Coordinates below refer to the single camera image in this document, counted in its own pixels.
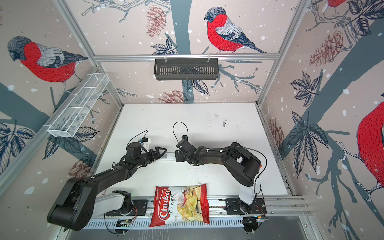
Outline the white remote control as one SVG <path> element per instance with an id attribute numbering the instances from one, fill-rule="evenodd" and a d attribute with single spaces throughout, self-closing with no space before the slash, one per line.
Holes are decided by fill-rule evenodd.
<path id="1" fill-rule="evenodd" d="M 176 154 L 175 153 L 165 153 L 162 157 L 161 160 L 165 161 L 176 161 Z"/>

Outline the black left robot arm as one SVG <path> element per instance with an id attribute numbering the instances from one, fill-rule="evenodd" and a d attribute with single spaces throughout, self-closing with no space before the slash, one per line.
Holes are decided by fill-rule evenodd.
<path id="1" fill-rule="evenodd" d="M 91 177 L 67 180 L 48 213 L 48 223 L 80 231 L 97 216 L 118 210 L 124 214 L 136 212 L 130 193 L 113 191 L 105 196 L 100 196 L 100 193 L 129 179 L 139 168 L 162 158 L 167 149 L 155 147 L 146 150 L 141 143 L 130 143 L 126 150 L 127 153 L 110 169 Z"/>

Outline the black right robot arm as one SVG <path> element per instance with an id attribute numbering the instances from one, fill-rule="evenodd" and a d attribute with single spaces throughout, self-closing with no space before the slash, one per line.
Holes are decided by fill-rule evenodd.
<path id="1" fill-rule="evenodd" d="M 250 197 L 245 191 L 242 191 L 237 199 L 226 199 L 225 210 L 227 214 L 245 215 L 261 212 L 255 205 L 257 196 L 255 183 L 263 172 L 261 170 L 262 162 L 251 153 L 251 149 L 236 142 L 224 148 L 196 148 L 189 143 L 186 135 L 182 136 L 176 148 L 176 161 L 178 163 L 187 162 L 194 167 L 208 164 L 223 165 L 238 183 L 252 190 Z"/>

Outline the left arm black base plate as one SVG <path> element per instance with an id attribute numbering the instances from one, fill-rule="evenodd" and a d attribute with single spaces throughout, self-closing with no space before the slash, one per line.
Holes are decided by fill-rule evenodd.
<path id="1" fill-rule="evenodd" d="M 145 216 L 147 212 L 148 200 L 132 200 L 128 208 L 121 207 L 118 210 L 106 213 L 107 217 L 135 217 Z"/>

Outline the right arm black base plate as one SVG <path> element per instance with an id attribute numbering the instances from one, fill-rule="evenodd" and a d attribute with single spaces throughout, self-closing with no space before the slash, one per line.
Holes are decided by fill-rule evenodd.
<path id="1" fill-rule="evenodd" d="M 255 198 L 251 204 L 246 204 L 239 198 L 226 199 L 224 210 L 228 215 L 265 215 L 267 213 L 265 200 Z"/>

